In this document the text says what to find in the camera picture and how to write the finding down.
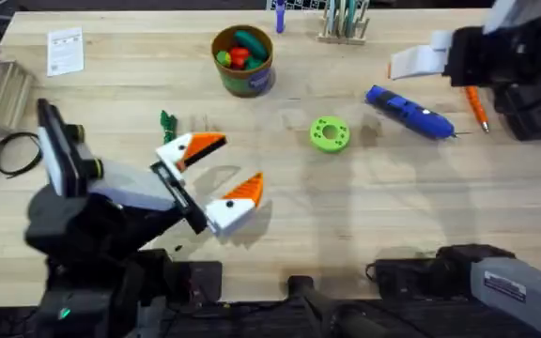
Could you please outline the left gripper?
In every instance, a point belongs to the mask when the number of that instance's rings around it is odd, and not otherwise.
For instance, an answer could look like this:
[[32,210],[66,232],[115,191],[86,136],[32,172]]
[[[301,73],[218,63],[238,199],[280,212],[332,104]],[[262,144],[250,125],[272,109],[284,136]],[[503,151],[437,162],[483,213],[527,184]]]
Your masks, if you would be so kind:
[[254,174],[222,198],[208,203],[205,213],[185,190],[180,173],[225,144],[221,132],[185,133],[156,149],[161,161],[151,164],[149,171],[104,160],[103,178],[91,181],[88,191],[123,207],[176,212],[196,234],[208,227],[216,237],[227,237],[242,227],[259,206],[263,173]]

